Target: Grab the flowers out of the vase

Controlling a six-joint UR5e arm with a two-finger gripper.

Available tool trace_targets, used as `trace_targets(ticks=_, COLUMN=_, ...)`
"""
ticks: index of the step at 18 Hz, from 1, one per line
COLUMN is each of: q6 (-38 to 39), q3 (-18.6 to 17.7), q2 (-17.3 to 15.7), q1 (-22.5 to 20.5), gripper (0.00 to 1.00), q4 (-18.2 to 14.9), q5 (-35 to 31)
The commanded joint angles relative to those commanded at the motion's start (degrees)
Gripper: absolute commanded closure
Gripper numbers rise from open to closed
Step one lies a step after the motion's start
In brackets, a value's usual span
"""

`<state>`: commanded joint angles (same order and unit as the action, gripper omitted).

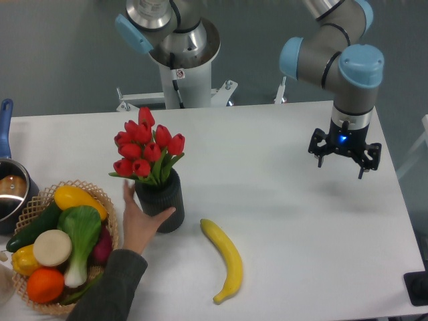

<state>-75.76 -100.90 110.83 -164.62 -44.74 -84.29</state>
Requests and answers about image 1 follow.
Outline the person's bare hand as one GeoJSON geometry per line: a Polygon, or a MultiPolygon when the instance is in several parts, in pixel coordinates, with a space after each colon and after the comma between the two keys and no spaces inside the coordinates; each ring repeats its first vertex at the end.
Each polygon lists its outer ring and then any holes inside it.
{"type": "Polygon", "coordinates": [[[142,211],[134,200],[135,186],[128,181],[123,184],[123,249],[142,255],[148,247],[158,228],[176,211],[175,207],[151,217],[142,211]]]}

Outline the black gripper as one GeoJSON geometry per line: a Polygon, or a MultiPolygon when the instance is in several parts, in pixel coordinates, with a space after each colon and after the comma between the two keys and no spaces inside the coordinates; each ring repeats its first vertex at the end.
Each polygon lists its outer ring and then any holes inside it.
{"type": "Polygon", "coordinates": [[[352,158],[359,165],[358,179],[364,173],[376,171],[381,160],[382,144],[366,143],[370,118],[371,115],[332,115],[328,134],[316,128],[308,152],[318,160],[318,168],[322,167],[325,156],[334,153],[352,158]]]}

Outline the grey sleeved forearm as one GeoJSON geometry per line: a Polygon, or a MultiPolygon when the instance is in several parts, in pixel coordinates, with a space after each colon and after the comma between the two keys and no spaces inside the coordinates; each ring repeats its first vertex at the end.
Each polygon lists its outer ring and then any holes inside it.
{"type": "Polygon", "coordinates": [[[147,261],[129,249],[114,250],[103,276],[75,305],[68,320],[127,320],[147,261]]]}

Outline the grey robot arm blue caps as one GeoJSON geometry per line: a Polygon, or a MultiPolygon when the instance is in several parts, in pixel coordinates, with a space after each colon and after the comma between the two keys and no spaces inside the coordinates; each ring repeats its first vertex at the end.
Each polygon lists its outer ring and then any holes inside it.
{"type": "Polygon", "coordinates": [[[290,38],[279,58],[281,72],[334,94],[328,132],[317,128],[308,152],[318,164],[337,154],[351,158],[363,175],[379,167],[382,145],[366,136],[383,80],[385,59],[376,47],[361,44],[373,21],[368,1],[305,1],[318,22],[311,39],[290,38]]]}

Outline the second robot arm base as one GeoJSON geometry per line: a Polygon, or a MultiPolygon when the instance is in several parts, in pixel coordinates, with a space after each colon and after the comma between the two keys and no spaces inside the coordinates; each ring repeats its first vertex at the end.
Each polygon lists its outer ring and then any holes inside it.
{"type": "Polygon", "coordinates": [[[216,58],[217,28],[203,17],[202,1],[127,1],[115,19],[123,40],[170,69],[190,69],[216,58]]]}

